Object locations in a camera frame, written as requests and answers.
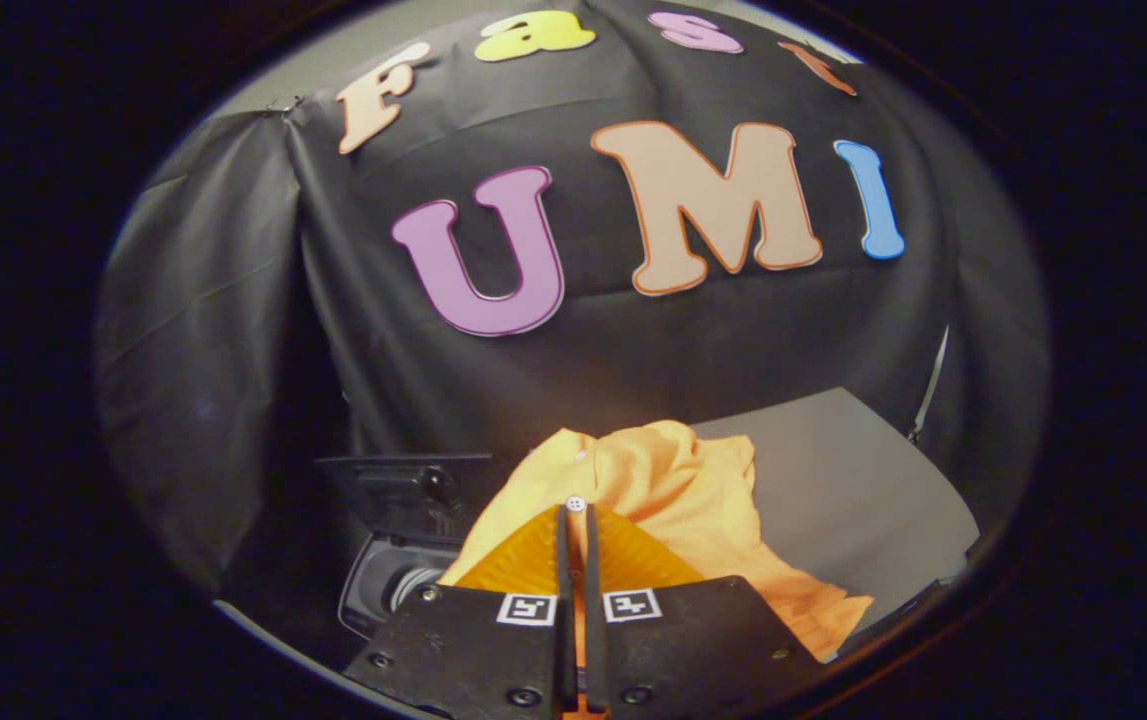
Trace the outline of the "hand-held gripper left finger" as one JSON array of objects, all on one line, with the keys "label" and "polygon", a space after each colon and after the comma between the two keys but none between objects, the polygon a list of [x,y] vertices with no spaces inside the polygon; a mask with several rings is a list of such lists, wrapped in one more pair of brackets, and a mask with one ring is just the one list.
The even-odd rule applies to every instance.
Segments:
[{"label": "hand-held gripper left finger", "polygon": [[450,719],[560,719],[577,711],[568,518],[565,506],[551,506],[455,582],[422,585],[346,678]]}]

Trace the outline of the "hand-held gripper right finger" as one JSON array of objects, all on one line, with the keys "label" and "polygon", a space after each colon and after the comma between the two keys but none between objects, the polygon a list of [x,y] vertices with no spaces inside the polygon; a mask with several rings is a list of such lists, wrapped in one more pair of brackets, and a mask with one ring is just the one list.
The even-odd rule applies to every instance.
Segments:
[{"label": "hand-held gripper right finger", "polygon": [[663,543],[585,512],[585,698],[610,719],[738,719],[791,706],[824,675],[746,577],[679,582]]}]

